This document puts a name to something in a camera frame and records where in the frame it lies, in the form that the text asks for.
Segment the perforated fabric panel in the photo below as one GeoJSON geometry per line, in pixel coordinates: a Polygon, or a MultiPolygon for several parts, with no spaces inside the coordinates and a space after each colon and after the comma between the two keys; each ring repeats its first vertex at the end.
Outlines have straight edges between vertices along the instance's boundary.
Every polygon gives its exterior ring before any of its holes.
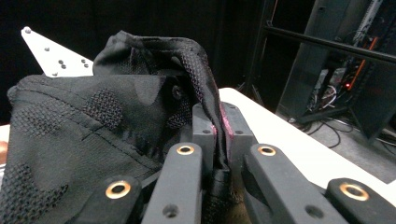
{"type": "Polygon", "coordinates": [[[119,126],[122,120],[122,108],[114,91],[107,88],[96,92],[84,105],[84,113],[101,122],[109,130],[119,126]]]}
{"type": "Polygon", "coordinates": [[[57,189],[39,189],[30,167],[23,164],[7,168],[3,185],[6,188],[0,192],[1,223],[34,223],[58,204],[68,188],[64,185],[57,189]]]}
{"type": "Polygon", "coordinates": [[[187,97],[183,97],[176,114],[171,116],[166,125],[171,129],[178,129],[192,123],[191,105],[187,97]]]}
{"type": "Polygon", "coordinates": [[[11,118],[13,128],[29,137],[43,137],[59,131],[74,109],[62,102],[48,100],[38,105],[26,106],[11,118]]]}
{"type": "Polygon", "coordinates": [[[210,69],[207,70],[204,65],[200,61],[198,61],[199,59],[200,58],[198,58],[192,52],[186,51],[185,53],[181,54],[181,61],[191,77],[192,85],[195,89],[195,94],[198,100],[202,102],[204,98],[204,74],[206,74],[207,71],[210,71],[210,69]]]}
{"type": "Polygon", "coordinates": [[[121,74],[157,74],[157,65],[149,63],[144,54],[149,53],[143,49],[131,49],[131,54],[118,63],[121,74]]]}

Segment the white mounting plate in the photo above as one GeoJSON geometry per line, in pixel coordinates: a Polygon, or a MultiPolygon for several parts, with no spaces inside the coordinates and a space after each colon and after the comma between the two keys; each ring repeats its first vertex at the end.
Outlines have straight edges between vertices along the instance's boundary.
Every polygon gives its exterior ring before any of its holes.
{"type": "Polygon", "coordinates": [[[21,35],[47,77],[93,76],[91,60],[47,39],[27,26],[21,30],[21,35]]]}

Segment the dark background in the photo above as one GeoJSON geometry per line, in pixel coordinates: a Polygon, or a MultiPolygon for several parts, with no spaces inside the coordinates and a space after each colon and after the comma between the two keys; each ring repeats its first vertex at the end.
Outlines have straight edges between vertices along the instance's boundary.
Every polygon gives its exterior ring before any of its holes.
{"type": "MultiPolygon", "coordinates": [[[[220,88],[245,80],[244,69],[259,20],[261,1],[112,0],[0,2],[0,123],[9,122],[7,90],[28,75],[42,74],[21,29],[35,32],[91,60],[107,39],[124,30],[133,35],[182,36],[206,50],[220,88]]],[[[277,3],[274,25],[303,33],[314,0],[277,3]]],[[[272,110],[286,84],[298,43],[269,37],[266,61],[256,86],[272,110]]]]}

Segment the black cloth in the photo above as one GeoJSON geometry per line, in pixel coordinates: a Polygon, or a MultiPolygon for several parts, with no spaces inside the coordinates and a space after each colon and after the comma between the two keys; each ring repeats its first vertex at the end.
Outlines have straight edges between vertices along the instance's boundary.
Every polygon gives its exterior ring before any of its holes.
{"type": "Polygon", "coordinates": [[[8,91],[0,223],[72,222],[101,181],[161,170],[197,102],[217,129],[215,168],[228,171],[219,92],[197,43],[119,32],[93,73],[29,76],[8,91]]]}

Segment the white table surface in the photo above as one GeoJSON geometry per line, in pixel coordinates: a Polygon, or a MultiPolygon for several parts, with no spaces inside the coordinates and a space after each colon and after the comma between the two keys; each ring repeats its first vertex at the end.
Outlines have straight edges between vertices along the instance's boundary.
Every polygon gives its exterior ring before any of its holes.
{"type": "Polygon", "coordinates": [[[8,142],[9,124],[0,126],[0,141],[8,142]]]}
{"type": "Polygon", "coordinates": [[[279,147],[312,183],[326,189],[332,179],[355,179],[396,206],[394,184],[387,185],[380,181],[239,91],[225,88],[219,90],[219,94],[222,102],[236,105],[240,109],[259,143],[279,147]]]}

